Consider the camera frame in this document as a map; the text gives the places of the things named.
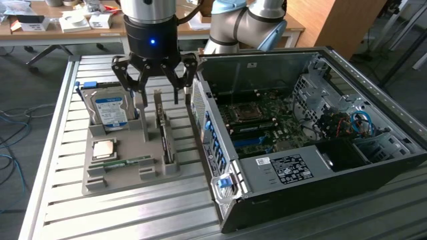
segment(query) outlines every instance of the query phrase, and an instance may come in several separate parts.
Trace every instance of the hard drive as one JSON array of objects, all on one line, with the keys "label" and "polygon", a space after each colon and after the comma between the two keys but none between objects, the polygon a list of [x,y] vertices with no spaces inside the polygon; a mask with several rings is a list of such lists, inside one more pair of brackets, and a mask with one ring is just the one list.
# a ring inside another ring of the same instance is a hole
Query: hard drive
[{"label": "hard drive", "polygon": [[127,129],[128,121],[138,118],[134,93],[118,82],[86,82],[80,88],[92,125],[103,125],[107,132]]}]

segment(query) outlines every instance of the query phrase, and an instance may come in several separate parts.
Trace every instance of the motherboard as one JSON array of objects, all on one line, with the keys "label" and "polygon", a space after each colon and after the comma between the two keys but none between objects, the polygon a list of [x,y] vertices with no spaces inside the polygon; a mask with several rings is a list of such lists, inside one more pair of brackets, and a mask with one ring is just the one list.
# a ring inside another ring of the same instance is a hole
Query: motherboard
[{"label": "motherboard", "polygon": [[286,91],[219,95],[216,103],[240,159],[301,148],[315,140],[303,133]]}]

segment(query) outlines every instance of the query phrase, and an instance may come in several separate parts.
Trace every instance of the white box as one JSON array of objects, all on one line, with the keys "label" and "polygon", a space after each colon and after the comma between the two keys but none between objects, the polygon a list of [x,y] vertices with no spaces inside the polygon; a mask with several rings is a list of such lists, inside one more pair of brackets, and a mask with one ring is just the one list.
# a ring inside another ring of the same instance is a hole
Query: white box
[{"label": "white box", "polygon": [[42,23],[23,23],[20,22],[20,28],[24,32],[40,32],[48,30],[51,20],[46,17]]},{"label": "white box", "polygon": [[92,15],[88,24],[94,29],[110,29],[114,17],[111,14]]},{"label": "white box", "polygon": [[59,19],[59,24],[60,24],[63,33],[72,33],[78,31],[91,30],[88,20],[83,16],[63,16]]}]

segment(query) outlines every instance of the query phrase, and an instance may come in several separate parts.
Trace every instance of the open computer chassis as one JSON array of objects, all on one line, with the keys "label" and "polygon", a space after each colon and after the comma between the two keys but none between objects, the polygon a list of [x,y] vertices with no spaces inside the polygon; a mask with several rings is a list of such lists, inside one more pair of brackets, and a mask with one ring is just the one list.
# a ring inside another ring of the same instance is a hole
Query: open computer chassis
[{"label": "open computer chassis", "polygon": [[200,55],[191,112],[223,233],[381,188],[427,129],[329,47]]}]

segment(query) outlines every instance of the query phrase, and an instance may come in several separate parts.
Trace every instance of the aluminum table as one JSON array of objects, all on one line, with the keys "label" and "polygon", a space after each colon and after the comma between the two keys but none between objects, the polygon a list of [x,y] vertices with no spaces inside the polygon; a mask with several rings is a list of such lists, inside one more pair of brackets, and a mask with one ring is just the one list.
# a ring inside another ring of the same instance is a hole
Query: aluminum table
[{"label": "aluminum table", "polygon": [[222,234],[184,101],[174,104],[174,89],[164,77],[147,83],[147,112],[154,114],[152,94],[162,89],[179,159],[188,169],[186,179],[83,196],[90,115],[74,84],[116,81],[111,61],[112,55],[70,57],[20,240],[390,240],[427,236],[427,164],[375,192]]}]

